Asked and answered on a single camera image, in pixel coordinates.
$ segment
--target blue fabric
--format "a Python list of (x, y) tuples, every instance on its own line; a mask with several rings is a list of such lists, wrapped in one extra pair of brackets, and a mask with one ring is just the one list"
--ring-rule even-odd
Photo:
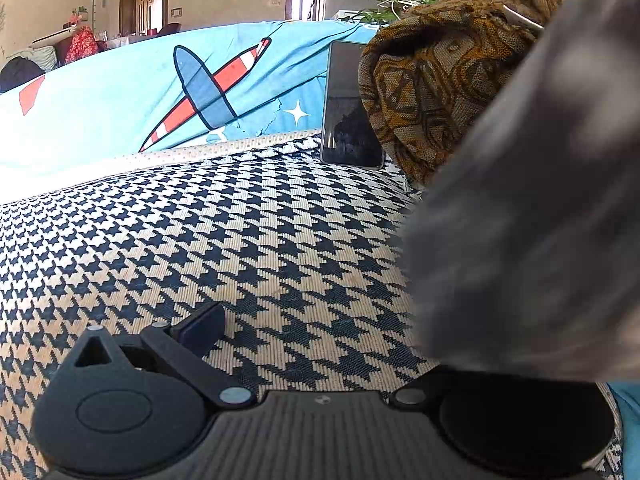
[[(32, 82), (0, 96), (0, 178), (39, 178), (140, 149), (319, 128), (329, 44), (367, 43), (375, 32), (333, 21), (243, 23), (79, 60), (47, 73), (35, 91)], [(229, 79), (241, 63), (253, 65)], [(188, 119), (165, 133), (177, 116)]]
[(622, 416), (625, 480), (640, 480), (640, 383), (609, 383)]

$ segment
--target brown patterned cloth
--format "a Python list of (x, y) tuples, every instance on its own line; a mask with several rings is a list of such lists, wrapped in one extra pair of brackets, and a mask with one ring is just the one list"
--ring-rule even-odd
[(535, 43), (504, 5), (546, 25), (562, 1), (439, 0), (375, 35), (360, 61), (362, 102), (413, 181), (429, 181)]

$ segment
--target white star print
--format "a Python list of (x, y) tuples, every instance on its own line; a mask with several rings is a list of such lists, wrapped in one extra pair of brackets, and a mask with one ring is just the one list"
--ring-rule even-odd
[(293, 110), (283, 110), (283, 112), (293, 115), (293, 118), (296, 120), (296, 126), (298, 126), (300, 117), (309, 117), (310, 115), (300, 109), (300, 100), (298, 100), (298, 102), (296, 103), (296, 107), (293, 108)]

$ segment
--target houndstooth fabric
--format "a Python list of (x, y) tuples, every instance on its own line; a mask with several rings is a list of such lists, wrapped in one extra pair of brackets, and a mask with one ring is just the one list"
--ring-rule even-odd
[[(318, 138), (0, 206), (0, 476), (39, 478), (34, 402), (87, 324), (137, 333), (222, 301), (207, 361), (258, 393), (395, 390), (412, 349), (393, 166), (318, 162)], [(603, 475), (612, 475), (612, 469)]]

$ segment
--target blurry gray sleeve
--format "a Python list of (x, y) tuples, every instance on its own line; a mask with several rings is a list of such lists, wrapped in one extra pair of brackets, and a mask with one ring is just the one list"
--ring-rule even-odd
[(640, 378), (640, 0), (568, 0), (434, 179), (406, 256), (430, 358)]

